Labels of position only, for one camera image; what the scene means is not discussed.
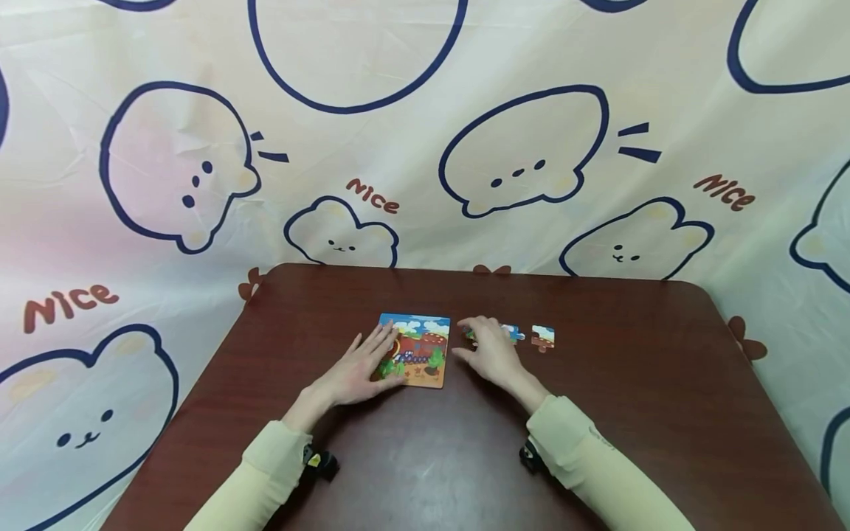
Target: beige long sleeve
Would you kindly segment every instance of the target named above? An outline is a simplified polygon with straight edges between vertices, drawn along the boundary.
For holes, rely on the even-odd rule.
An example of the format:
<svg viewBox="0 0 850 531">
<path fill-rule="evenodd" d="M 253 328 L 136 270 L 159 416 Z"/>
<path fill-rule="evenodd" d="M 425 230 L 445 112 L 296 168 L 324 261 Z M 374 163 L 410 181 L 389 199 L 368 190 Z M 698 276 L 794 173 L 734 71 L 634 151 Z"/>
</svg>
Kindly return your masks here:
<svg viewBox="0 0 850 531">
<path fill-rule="evenodd" d="M 242 453 L 242 463 L 192 518 L 188 531 L 260 531 L 297 487 L 304 446 L 312 441 L 271 421 Z"/>
<path fill-rule="evenodd" d="M 693 531 L 684 515 L 565 397 L 550 396 L 527 427 L 549 471 L 614 531 Z M 242 463 L 192 518 L 188 531 L 260 531 L 304 470 L 312 437 L 272 421 Z"/>
<path fill-rule="evenodd" d="M 552 475 L 614 531 L 694 527 L 667 496 L 566 397 L 549 396 L 527 425 Z"/>
</svg>

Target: brown wooden table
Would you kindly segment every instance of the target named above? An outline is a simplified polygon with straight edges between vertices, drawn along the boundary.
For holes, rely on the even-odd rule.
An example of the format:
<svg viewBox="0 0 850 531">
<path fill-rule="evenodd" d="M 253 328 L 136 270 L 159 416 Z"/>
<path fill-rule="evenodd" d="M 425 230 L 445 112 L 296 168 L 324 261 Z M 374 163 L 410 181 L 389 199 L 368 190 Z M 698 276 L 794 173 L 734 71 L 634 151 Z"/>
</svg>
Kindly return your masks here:
<svg viewBox="0 0 850 531">
<path fill-rule="evenodd" d="M 287 264 L 269 273 L 105 529 L 182 529 L 268 420 L 383 312 L 487 314 L 554 327 L 525 366 L 708 529 L 843 529 L 708 295 L 681 282 Z M 450 346 L 465 339 L 458 330 Z M 342 463 L 302 481 L 268 529 L 604 528 L 517 453 L 526 415 L 449 357 L 441 390 L 405 387 L 332 411 L 318 447 Z"/>
</svg>

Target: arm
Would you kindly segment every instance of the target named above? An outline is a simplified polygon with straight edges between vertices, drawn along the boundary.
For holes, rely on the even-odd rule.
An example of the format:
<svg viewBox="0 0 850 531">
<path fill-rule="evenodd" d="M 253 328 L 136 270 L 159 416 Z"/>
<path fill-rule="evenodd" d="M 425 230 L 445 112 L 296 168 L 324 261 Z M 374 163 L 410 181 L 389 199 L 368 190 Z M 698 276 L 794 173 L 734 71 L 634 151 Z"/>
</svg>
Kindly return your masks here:
<svg viewBox="0 0 850 531">
<path fill-rule="evenodd" d="M 298 395 L 280 421 L 271 421 L 242 454 L 242 463 L 186 526 L 186 531 L 261 530 L 297 487 L 304 446 L 315 423 L 334 405 L 362 402 L 404 383 L 400 376 L 369 381 L 395 341 L 392 323 L 380 325 L 362 345 L 354 339 L 343 357 Z"/>
<path fill-rule="evenodd" d="M 552 475 L 587 504 L 611 529 L 693 530 L 663 492 L 599 434 L 593 422 L 566 397 L 554 397 L 519 362 L 498 321 L 477 317 L 477 351 L 454 348 L 484 378 L 514 396 L 531 418 L 531 441 Z"/>
</svg>

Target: white cartoon backdrop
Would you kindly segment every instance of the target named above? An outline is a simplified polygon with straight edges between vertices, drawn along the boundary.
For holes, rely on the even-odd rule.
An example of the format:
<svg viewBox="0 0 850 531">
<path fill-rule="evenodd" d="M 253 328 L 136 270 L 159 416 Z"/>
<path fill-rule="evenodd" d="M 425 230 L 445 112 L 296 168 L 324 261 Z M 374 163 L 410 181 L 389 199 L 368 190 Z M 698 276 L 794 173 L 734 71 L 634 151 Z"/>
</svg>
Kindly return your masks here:
<svg viewBox="0 0 850 531">
<path fill-rule="evenodd" d="M 850 523 L 848 19 L 0 0 L 3 528 L 97 528 L 284 262 L 703 286 Z"/>
</svg>

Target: person's left hand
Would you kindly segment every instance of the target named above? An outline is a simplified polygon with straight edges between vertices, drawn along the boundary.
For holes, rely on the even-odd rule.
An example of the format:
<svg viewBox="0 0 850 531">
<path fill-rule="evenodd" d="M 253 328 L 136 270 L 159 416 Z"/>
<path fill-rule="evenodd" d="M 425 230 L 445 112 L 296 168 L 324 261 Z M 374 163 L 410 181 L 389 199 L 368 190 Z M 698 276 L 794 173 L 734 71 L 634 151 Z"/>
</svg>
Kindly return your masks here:
<svg viewBox="0 0 850 531">
<path fill-rule="evenodd" d="M 333 406 L 363 402 L 403 384 L 403 376 L 369 381 L 398 334 L 391 322 L 376 326 L 363 344 L 360 344 L 363 335 L 358 334 L 339 361 L 301 391 L 295 404 L 283 416 L 284 424 L 299 432 L 309 432 Z"/>
<path fill-rule="evenodd" d="M 405 382 L 403 376 L 389 376 L 384 380 L 369 381 L 384 354 L 398 336 L 399 331 L 393 323 L 378 325 L 360 344 L 362 334 L 358 334 L 345 354 L 321 378 L 311 386 L 316 393 L 324 395 L 330 405 L 357 404 L 379 393 Z"/>
</svg>

